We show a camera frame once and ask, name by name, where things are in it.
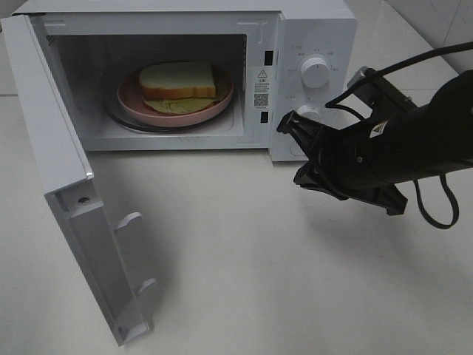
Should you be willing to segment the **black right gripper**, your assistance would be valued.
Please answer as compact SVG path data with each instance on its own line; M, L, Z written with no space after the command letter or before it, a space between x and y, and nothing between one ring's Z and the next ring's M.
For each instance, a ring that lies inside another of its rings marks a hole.
M364 149L371 130L372 124L367 122L334 129L295 110L285 114L276 128L290 135L310 160L296 172L296 185L338 200L353 199L381 207L388 215L403 214L408 200L394 185L372 187Z

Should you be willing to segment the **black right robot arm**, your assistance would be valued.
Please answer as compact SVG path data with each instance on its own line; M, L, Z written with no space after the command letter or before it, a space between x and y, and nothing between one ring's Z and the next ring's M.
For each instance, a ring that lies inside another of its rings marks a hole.
M407 199L396 184L472 166L472 71L448 81L424 106L385 78L358 85L374 72L365 67L350 83L372 110L370 117L335 129L291 111L277 130L308 158L296 185L403 214Z

